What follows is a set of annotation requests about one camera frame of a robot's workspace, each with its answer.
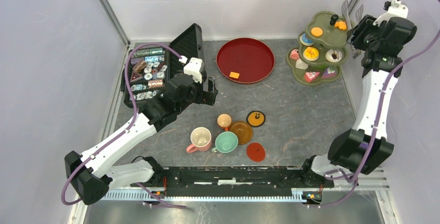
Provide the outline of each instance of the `round red tray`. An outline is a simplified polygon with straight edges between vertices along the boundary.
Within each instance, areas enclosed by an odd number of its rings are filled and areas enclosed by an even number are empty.
[[[266,78],[275,66],[275,57],[264,43],[251,38],[238,38],[223,45],[217,54],[217,66],[229,80],[252,84]],[[238,79],[230,78],[239,73]]]

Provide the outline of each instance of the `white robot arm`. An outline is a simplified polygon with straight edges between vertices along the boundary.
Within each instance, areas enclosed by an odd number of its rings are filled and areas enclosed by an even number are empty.
[[[329,152],[322,156],[315,156],[309,161],[311,171],[328,178],[342,178],[354,172],[361,164],[361,173],[369,174],[379,166],[393,152],[394,145],[386,142],[386,119],[391,94],[402,69],[399,69],[391,78],[385,90],[381,108],[381,117],[375,126],[379,99],[383,94],[382,87],[390,72],[402,63],[397,57],[403,48],[414,37],[417,27],[407,20],[408,8],[398,0],[386,2],[387,11],[379,18],[366,15],[362,21],[348,33],[348,42],[355,48],[364,50],[362,60],[363,94],[361,106],[352,129],[338,136],[332,143]],[[376,129],[375,142],[368,156],[362,164],[362,157]]]
[[[186,57],[182,57],[181,62],[185,64],[186,61]],[[157,94],[153,99],[147,100],[145,106],[139,109],[135,124],[130,130],[128,126],[133,118],[96,146],[81,154],[71,151],[65,156],[67,177],[90,158],[85,168],[81,168],[71,181],[86,205],[98,201],[109,190],[132,183],[144,183],[152,179],[154,173],[157,172],[155,171],[156,165],[158,166],[154,159],[144,159],[120,166],[113,166],[113,164],[135,145],[176,120],[177,115],[191,103],[213,105],[218,91],[215,88],[214,78],[208,79],[209,89],[204,91],[203,83],[206,79],[204,61],[191,58],[184,66],[183,73],[176,74],[168,81],[163,94]],[[121,132],[125,134],[97,155],[93,155]]]

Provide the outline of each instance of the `orange cup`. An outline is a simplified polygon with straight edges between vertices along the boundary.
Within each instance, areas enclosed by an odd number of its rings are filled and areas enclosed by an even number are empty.
[[[229,114],[221,114],[218,118],[217,118],[217,124],[219,127],[225,129],[225,131],[229,130],[229,127],[232,124],[232,118]]]

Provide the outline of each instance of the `white panel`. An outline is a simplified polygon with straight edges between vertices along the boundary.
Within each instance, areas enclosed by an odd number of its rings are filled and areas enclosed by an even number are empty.
[[[64,224],[64,156],[99,142],[125,48],[98,0],[0,8],[0,223]]]
[[[193,22],[204,39],[297,37],[320,10],[344,0],[109,0],[131,40],[174,39]]]
[[[384,11],[389,0],[361,0],[364,13],[375,17]],[[422,50],[440,28],[440,3],[436,0],[404,0],[408,19],[418,27],[415,38],[402,50],[403,59]],[[391,97],[387,122],[393,155],[383,169],[393,192],[397,211],[403,223],[437,223],[440,202],[437,188],[440,180],[440,44],[404,66]],[[344,66],[345,80],[356,107],[362,94],[361,58]]]

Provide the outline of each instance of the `donut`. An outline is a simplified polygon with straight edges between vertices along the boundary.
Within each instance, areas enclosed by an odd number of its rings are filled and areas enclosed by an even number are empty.
[[[329,62],[333,62],[333,63],[340,62],[343,58],[342,51],[340,51],[339,49],[331,49],[327,51],[327,53],[325,53],[325,58]]]
[[[316,61],[319,58],[319,51],[317,48],[314,47],[307,47],[304,52],[302,53],[302,55],[304,56],[304,58],[307,61]]]
[[[305,46],[312,46],[314,44],[314,42],[312,40],[307,38],[305,33],[303,33],[301,35],[301,38],[299,39],[299,42],[302,43]]]

